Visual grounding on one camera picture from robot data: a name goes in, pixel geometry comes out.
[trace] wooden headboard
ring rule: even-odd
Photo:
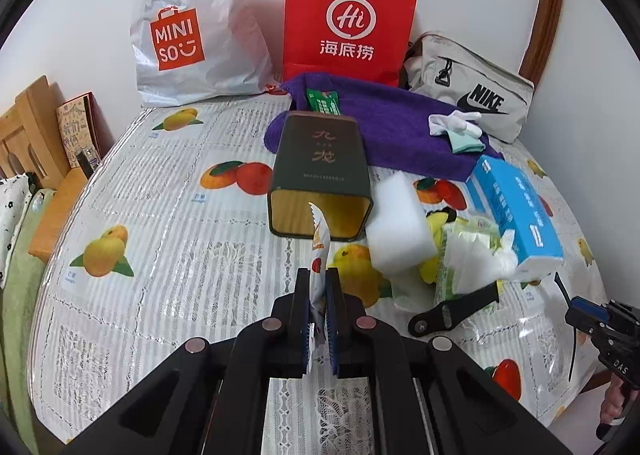
[[[5,177],[33,172],[43,188],[52,189],[69,172],[46,76],[20,93],[0,117],[0,167]]]

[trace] purple cloth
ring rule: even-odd
[[[453,154],[449,138],[429,134],[431,114],[449,115],[456,107],[401,88],[307,72],[281,85],[293,97],[297,110],[308,110],[306,90],[335,91],[340,111],[355,118],[360,127],[367,162],[418,175],[465,181],[479,153]],[[264,135],[264,145],[278,150],[287,112],[278,114]],[[496,158],[502,155],[489,146],[486,134],[480,139],[482,152]]]

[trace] white sponge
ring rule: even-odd
[[[389,278],[437,255],[422,203],[404,172],[376,184],[372,195],[366,230],[374,268]]]

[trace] blue tissue box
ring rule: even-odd
[[[466,180],[476,210],[492,215],[500,228],[514,229],[516,275],[509,281],[542,279],[564,260],[562,245],[538,194],[518,168],[482,155]]]

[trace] green bed sheet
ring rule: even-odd
[[[44,427],[34,418],[27,390],[27,359],[31,320],[45,264],[28,253],[29,244],[55,191],[33,196],[9,264],[4,291],[0,291],[0,403],[22,441],[36,454],[53,453]]]

